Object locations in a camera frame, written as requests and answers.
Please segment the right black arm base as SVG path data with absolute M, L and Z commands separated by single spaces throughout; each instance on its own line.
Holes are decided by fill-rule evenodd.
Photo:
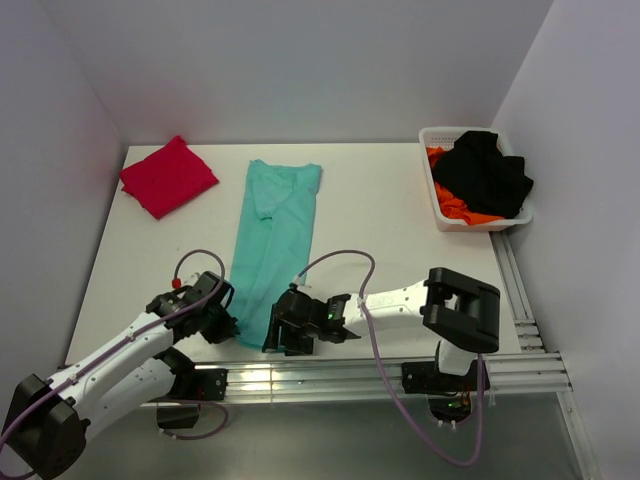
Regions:
M 464 376 L 441 373 L 435 361 L 404 362 L 401 373 L 404 393 L 425 395 L 431 415 L 443 423 L 464 422 L 473 413 L 471 394 L 479 386 L 484 392 L 490 388 L 488 375 L 478 373 L 476 360 Z

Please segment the teal t-shirt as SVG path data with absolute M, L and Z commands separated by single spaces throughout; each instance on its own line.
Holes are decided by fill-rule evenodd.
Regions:
M 240 344 L 261 349 L 272 305 L 310 258 L 322 168 L 249 163 L 231 267 Z

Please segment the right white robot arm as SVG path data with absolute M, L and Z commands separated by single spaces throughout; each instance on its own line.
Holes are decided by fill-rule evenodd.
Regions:
M 499 350 L 500 292 L 444 267 L 432 268 L 426 279 L 407 287 L 364 296 L 344 293 L 325 301 L 292 283 L 271 307 L 262 351 L 309 356 L 316 341 L 340 345 L 417 325 L 437 337 L 435 383 L 455 389 L 477 356 Z

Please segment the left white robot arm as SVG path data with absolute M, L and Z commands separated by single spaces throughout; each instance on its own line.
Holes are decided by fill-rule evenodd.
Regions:
M 30 375 L 16 387 L 1 445 L 42 479 L 54 479 L 90 440 L 140 405 L 168 399 L 202 401 L 194 362 L 176 347 L 193 335 L 210 344 L 235 336 L 227 311 L 229 282 L 212 272 L 195 284 L 156 296 L 123 332 L 86 358 L 46 379 Z

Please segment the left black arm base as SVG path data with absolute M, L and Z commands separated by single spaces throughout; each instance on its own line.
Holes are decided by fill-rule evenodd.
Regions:
M 204 439 L 221 432 L 229 421 L 229 412 L 221 404 L 225 398 L 229 371 L 224 368 L 196 369 L 177 378 L 177 385 L 156 408 L 160 431 L 180 440 Z M 220 423 L 210 432 L 184 434 L 192 430 L 208 412 L 221 414 Z

